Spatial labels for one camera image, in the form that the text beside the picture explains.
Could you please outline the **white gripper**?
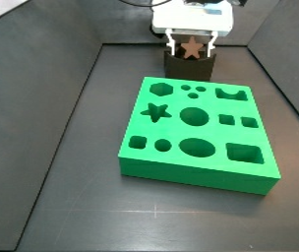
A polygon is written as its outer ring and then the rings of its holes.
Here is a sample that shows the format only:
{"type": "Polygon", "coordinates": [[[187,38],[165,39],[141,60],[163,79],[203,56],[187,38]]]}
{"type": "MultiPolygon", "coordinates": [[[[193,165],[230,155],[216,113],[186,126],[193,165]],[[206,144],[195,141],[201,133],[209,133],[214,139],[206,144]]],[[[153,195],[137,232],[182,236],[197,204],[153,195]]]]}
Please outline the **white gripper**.
{"type": "Polygon", "coordinates": [[[157,33],[166,33],[167,46],[171,55],[177,55],[177,41],[173,33],[197,33],[210,35],[206,56],[211,57],[214,42],[220,36],[226,36],[234,27],[233,5],[229,1],[193,5],[186,1],[171,1],[153,8],[153,29],[157,33]]]}

